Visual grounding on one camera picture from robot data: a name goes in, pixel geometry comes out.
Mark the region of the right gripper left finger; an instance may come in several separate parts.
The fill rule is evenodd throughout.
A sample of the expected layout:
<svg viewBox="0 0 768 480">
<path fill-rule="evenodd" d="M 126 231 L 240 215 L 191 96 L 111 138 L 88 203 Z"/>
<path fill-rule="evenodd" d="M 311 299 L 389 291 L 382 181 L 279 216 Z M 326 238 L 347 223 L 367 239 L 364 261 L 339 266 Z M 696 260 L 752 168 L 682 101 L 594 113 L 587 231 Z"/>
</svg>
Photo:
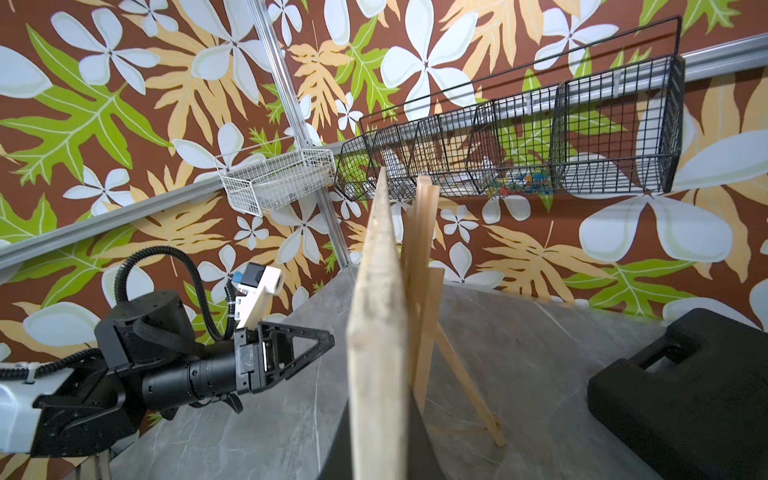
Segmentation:
<svg viewBox="0 0 768 480">
<path fill-rule="evenodd" d="M 349 404 L 345 405 L 318 480 L 352 480 L 352 446 L 350 437 Z"/>
</svg>

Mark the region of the plywood canvas board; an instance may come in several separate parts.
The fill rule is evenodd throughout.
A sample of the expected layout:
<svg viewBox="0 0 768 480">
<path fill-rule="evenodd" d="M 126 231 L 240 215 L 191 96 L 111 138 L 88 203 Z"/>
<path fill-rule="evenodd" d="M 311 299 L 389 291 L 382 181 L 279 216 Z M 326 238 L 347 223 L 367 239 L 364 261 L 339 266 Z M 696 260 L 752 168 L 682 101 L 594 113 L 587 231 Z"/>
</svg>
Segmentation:
<svg viewBox="0 0 768 480">
<path fill-rule="evenodd" d="M 380 169 L 346 330 L 355 479 L 407 477 L 409 314 Z"/>
</svg>

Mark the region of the wooden easel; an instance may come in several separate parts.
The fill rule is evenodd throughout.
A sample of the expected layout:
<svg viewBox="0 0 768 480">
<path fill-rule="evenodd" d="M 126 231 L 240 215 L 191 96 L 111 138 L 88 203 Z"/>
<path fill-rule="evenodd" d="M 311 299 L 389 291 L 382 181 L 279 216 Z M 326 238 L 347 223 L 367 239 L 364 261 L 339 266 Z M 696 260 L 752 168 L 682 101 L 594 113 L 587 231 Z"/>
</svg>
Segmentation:
<svg viewBox="0 0 768 480">
<path fill-rule="evenodd" d="M 447 361 L 485 428 L 498 447 L 506 445 L 501 428 L 439 324 L 445 270 L 429 265 L 440 188 L 419 176 L 416 197 L 404 220 L 401 265 L 410 315 L 410 386 L 417 408 L 424 409 L 433 351 Z"/>
</svg>

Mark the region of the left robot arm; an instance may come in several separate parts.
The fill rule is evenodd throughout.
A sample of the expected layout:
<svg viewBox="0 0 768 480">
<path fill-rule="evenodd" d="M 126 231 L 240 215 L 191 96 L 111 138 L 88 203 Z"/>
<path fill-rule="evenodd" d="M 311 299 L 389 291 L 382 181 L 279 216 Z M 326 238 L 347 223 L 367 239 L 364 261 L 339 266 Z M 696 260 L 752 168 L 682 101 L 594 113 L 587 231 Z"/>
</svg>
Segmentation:
<svg viewBox="0 0 768 480">
<path fill-rule="evenodd" d="M 197 341 L 178 293 L 128 295 L 142 260 L 165 255 L 188 270 L 211 343 Z M 256 263 L 227 279 L 228 312 L 218 329 L 201 275 L 183 251 L 142 249 L 119 267 L 115 306 L 95 328 L 97 344 L 54 362 L 1 370 L 1 449 L 32 457 L 83 457 L 137 432 L 148 412 L 172 419 L 183 406 L 224 403 L 241 412 L 241 396 L 290 379 L 330 350 L 325 330 L 271 323 L 266 299 L 282 287 L 279 269 Z"/>
</svg>

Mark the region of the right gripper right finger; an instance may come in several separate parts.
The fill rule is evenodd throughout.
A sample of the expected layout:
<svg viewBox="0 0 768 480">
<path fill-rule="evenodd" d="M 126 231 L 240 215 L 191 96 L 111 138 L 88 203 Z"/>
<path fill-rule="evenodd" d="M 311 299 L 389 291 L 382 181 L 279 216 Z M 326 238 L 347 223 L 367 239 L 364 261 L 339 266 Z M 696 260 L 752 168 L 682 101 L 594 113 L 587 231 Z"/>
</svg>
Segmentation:
<svg viewBox="0 0 768 480">
<path fill-rule="evenodd" d="M 446 479 L 435 455 L 422 415 L 413 396 L 409 397 L 407 479 Z"/>
</svg>

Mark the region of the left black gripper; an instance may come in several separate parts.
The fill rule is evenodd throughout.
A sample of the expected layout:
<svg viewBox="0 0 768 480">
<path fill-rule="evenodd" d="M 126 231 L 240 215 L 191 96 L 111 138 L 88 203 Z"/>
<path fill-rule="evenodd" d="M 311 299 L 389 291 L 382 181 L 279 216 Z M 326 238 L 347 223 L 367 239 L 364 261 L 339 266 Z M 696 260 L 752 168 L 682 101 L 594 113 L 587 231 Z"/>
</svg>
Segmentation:
<svg viewBox="0 0 768 480">
<path fill-rule="evenodd" d="M 289 380 L 335 346 L 327 330 L 262 322 L 233 336 L 236 392 L 257 394 Z"/>
</svg>

